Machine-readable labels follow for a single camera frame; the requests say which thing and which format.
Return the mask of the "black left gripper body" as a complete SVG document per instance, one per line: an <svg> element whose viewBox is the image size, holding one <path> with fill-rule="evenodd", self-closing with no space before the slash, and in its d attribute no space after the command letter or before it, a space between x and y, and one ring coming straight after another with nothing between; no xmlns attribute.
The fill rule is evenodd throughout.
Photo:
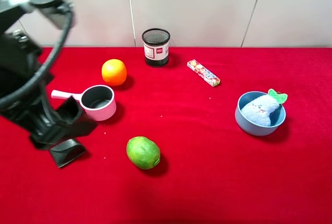
<svg viewBox="0 0 332 224"><path fill-rule="evenodd" d="M41 67L42 48L22 31L1 35L1 98L23 87ZM60 127L56 113L48 103L45 87L53 79L50 73L28 93L1 107L1 116L26 130L34 144L58 144Z"/></svg>

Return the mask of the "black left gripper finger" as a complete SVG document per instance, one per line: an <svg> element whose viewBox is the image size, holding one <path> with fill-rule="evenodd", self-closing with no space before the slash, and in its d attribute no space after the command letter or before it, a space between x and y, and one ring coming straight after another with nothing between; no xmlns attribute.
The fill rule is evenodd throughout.
<svg viewBox="0 0 332 224"><path fill-rule="evenodd" d="M65 128L83 128L82 115L80 104L70 96L54 111L54 124Z"/></svg>
<svg viewBox="0 0 332 224"><path fill-rule="evenodd" d="M98 124L92 119L50 122L48 119L28 121L29 139L39 150L47 150L68 139L89 135Z"/></svg>

